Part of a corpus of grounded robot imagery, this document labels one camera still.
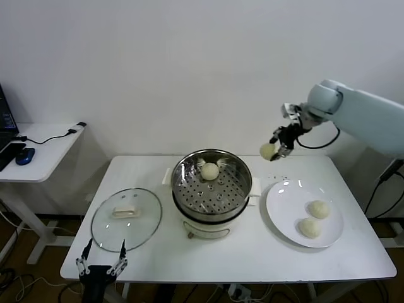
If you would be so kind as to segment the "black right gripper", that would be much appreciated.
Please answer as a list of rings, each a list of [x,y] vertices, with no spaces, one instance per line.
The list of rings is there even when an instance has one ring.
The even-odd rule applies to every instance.
[[[279,140],[281,145],[274,151],[270,160],[275,161],[289,156],[292,152],[291,148],[294,148],[294,143],[301,134],[302,128],[299,124],[289,124],[276,128],[269,143],[275,144]]]

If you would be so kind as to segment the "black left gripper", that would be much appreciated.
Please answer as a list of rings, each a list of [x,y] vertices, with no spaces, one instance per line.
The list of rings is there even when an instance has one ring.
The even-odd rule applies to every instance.
[[[81,256],[76,258],[76,266],[79,272],[79,279],[84,286],[82,296],[83,303],[102,303],[104,301],[105,290],[108,285],[116,281],[126,266],[128,260],[126,258],[125,240],[122,242],[119,259],[112,266],[108,265],[90,265],[88,266],[88,256],[92,247],[93,239],[83,249]]]

